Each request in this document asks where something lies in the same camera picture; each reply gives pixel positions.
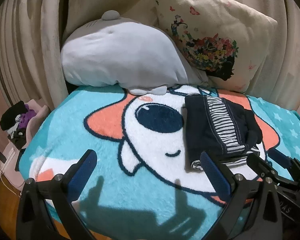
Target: blue gripper pad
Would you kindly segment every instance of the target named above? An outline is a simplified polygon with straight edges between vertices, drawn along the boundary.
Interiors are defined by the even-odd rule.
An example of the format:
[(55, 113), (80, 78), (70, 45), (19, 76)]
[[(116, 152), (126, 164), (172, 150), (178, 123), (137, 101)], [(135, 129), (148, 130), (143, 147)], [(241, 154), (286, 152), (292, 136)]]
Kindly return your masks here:
[(282, 152), (278, 151), (276, 148), (270, 148), (268, 150), (268, 157), (273, 159), (276, 163), (278, 163), (284, 169), (288, 169), (291, 167), (291, 162), (289, 157), (284, 155)]
[(200, 163), (219, 198), (222, 201), (229, 202), (231, 199), (230, 184), (206, 152), (201, 153)]
[(96, 165), (97, 154), (92, 150), (68, 183), (67, 200), (69, 202), (78, 200)]

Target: plush pillow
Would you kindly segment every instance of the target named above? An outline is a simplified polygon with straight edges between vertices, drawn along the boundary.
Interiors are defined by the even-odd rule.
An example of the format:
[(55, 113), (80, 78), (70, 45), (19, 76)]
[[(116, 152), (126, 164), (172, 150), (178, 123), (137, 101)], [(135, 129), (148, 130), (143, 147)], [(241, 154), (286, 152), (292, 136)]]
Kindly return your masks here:
[(192, 68), (160, 29), (107, 11), (75, 30), (61, 50), (65, 79), (74, 85), (119, 83), (136, 95), (164, 94), (175, 84), (205, 84), (204, 71)]
[(244, 92), (277, 22), (234, 0), (154, 0), (159, 27), (218, 88)]

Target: cable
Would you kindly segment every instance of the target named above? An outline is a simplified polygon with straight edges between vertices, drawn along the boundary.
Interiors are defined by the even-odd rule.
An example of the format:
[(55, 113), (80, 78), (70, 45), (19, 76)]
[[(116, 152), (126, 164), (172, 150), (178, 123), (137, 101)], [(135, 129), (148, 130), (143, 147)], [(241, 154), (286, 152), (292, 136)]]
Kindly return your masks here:
[(1, 177), (1, 174), (4, 174), (2, 172), (2, 170), (0, 169), (0, 180), (2, 181), (3, 185), (5, 185), (5, 187), (10, 190), (14, 195), (16, 195), (18, 198), (20, 198), (20, 196), (17, 195), (17, 193), (15, 193), (13, 190), (11, 190), (10, 188), (7, 187), (7, 185), (3, 182), (3, 179)]

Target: cartoon dog print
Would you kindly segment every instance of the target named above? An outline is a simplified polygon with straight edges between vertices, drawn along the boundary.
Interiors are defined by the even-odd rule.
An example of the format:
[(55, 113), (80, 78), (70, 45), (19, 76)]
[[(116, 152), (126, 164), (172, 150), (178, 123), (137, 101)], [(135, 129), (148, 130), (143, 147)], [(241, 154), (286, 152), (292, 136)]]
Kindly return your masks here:
[[(212, 92), (184, 85), (161, 96), (125, 94), (121, 101), (88, 115), (84, 125), (96, 137), (120, 142), (118, 162), (128, 176), (134, 176), (141, 166), (145, 166), (168, 185), (221, 202), (205, 172), (190, 168), (187, 160), (183, 128), (186, 123), (185, 96), (189, 93)], [(223, 90), (218, 90), (218, 95), (251, 110), (244, 95)], [(265, 160), (265, 150), (276, 146), (279, 137), (272, 127), (255, 117), (263, 132), (263, 143), (257, 147), (260, 157)], [(257, 176), (246, 163), (231, 166), (230, 170), (233, 174), (243, 174), (246, 179)]]

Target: turquoise blanket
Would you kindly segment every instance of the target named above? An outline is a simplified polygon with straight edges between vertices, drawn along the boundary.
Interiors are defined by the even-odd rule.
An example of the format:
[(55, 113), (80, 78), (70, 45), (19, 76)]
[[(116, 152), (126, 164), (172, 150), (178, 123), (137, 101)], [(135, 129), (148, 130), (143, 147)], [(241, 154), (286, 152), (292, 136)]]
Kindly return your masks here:
[[(251, 108), (264, 135), (258, 145), (260, 156), (280, 175), (291, 178), (267, 158), (266, 151), (276, 147), (300, 160), (300, 120), (295, 112), (261, 98), (191, 86), (177, 86), (164, 96), (141, 97), (126, 94), (118, 85), (78, 88), (44, 121), (20, 160), (20, 172), (25, 179), (51, 179), (93, 149), (97, 166), (73, 203), (89, 229), (122, 240), (201, 239), (224, 203), (204, 172), (187, 165), (183, 128), (173, 118), (185, 116), (188, 93), (225, 97)], [(170, 126), (165, 127), (171, 131), (146, 128), (158, 107), (170, 109)], [(256, 179), (246, 164), (231, 169)]]

